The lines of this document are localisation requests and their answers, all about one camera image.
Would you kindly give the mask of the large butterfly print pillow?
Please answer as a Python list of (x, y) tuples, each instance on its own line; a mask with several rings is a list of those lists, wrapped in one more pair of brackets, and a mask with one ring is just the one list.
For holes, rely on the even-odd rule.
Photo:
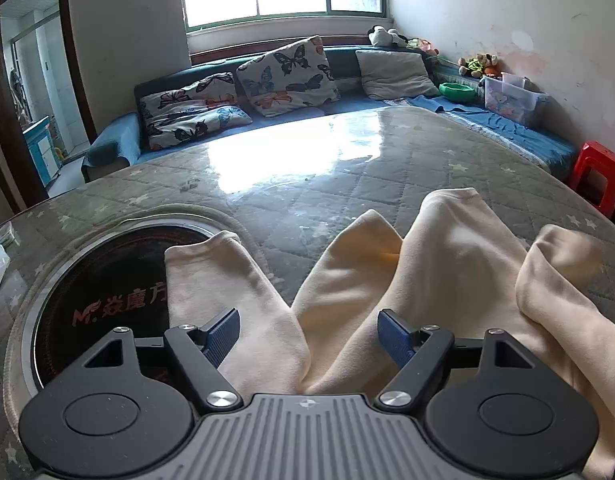
[(241, 64), (236, 75), (250, 104), (264, 117), (340, 99), (321, 36), (269, 51)]

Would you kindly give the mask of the lower butterfly print pillow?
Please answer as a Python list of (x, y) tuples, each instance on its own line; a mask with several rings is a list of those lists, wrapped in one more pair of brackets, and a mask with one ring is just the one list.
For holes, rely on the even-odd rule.
[(252, 122), (239, 106), (232, 73), (214, 74), (185, 87), (144, 96), (139, 100), (139, 111), (151, 151)]

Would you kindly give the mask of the blue corner sofa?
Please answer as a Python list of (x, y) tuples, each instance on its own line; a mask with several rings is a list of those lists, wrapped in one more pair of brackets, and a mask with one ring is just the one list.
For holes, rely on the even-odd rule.
[[(385, 106), (387, 104), (385, 101), (370, 99), (362, 89), (361, 69), (355, 55), (360, 48), (359, 44), (344, 44), (325, 49), (329, 65), (333, 70), (333, 77), (341, 93), (339, 100), (266, 118), (250, 106), (242, 87), (237, 84), (239, 106), (251, 117), (251, 124), (208, 133), (194, 142), (204, 143), (285, 122), (357, 112), (358, 110), (372, 110)], [(84, 179), (87, 182), (94, 181), (117, 170), (185, 148), (184, 145), (179, 144), (160, 151), (150, 150), (147, 134), (144, 132), (144, 105), (141, 104), (141, 100), (150, 94), (178, 90), (208, 76), (222, 73), (234, 74), (240, 64), (252, 61), (254, 58), (253, 54), (237, 56), (237, 58), (222, 58), (137, 84), (134, 88), (137, 110), (117, 117), (102, 130), (84, 157), (82, 163)], [(571, 142), (544, 128), (528, 128), (486, 110), (482, 106), (482, 101), (483, 96), (479, 94), (468, 104), (453, 103), (444, 96), (433, 98), (416, 96), (415, 98), (397, 99), (390, 103), (418, 106), (431, 110), (431, 112), (447, 114), (452, 120), (467, 125), (468, 128), (484, 134), (530, 162), (534, 162), (557, 179), (562, 181), (568, 179), (572, 165), (577, 159), (577, 148)]]

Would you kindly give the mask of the plain beige pillow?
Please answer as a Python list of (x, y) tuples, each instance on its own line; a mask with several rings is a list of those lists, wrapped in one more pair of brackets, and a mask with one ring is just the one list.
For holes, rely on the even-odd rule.
[(357, 50), (362, 88), (371, 99), (396, 100), (416, 96), (438, 96), (419, 53)]

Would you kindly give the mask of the cream beige garment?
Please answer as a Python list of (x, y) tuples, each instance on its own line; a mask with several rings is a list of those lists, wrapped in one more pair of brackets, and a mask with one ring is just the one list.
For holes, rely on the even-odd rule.
[(237, 344), (220, 371), (242, 396), (377, 394), (396, 368), (378, 339), (391, 309), (411, 326), (477, 338), (501, 328), (584, 396), (600, 434), (584, 473), (615, 469), (615, 324), (585, 296), (605, 248), (544, 226), (521, 244), (473, 188), (428, 194), (405, 235), (367, 211), (327, 247), (287, 304), (236, 234), (165, 253), (170, 324), (236, 309)]

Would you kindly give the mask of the clear plastic storage box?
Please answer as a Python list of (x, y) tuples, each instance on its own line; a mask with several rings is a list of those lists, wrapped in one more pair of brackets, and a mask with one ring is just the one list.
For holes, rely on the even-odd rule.
[(484, 77), (486, 110), (501, 115), (524, 127), (537, 127), (543, 119), (549, 95), (504, 79)]

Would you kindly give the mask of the blue cabinet in doorway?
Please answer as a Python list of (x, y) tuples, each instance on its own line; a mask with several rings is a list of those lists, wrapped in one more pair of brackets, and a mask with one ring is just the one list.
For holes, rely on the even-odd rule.
[(45, 116), (34, 122), (23, 131), (23, 136), (42, 185), (48, 188), (60, 171), (60, 162), (51, 139), (50, 118)]

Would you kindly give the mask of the black white plush toy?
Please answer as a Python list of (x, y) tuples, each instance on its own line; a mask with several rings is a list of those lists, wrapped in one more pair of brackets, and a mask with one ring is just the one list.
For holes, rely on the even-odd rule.
[(368, 30), (368, 40), (373, 47), (380, 48), (406, 48), (408, 45), (408, 39), (396, 29), (385, 29), (381, 25)]

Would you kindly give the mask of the red plastic stool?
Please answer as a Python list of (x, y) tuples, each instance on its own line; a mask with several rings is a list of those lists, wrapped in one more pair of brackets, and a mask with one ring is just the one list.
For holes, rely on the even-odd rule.
[(580, 149), (568, 185), (578, 193), (588, 192), (592, 205), (605, 217), (615, 211), (615, 153), (597, 141)]

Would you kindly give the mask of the green plastic bowl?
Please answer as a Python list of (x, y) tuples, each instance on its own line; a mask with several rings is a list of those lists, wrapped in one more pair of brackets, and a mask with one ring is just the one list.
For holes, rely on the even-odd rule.
[(456, 84), (456, 82), (442, 82), (439, 84), (439, 91), (445, 99), (454, 103), (470, 103), (478, 93), (467, 84)]

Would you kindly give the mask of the brown plush toys pile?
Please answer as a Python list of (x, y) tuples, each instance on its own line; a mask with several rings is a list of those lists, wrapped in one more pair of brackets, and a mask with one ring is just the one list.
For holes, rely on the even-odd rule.
[(478, 53), (473, 58), (458, 58), (458, 72), (461, 76), (473, 78), (501, 78), (499, 58), (496, 54)]

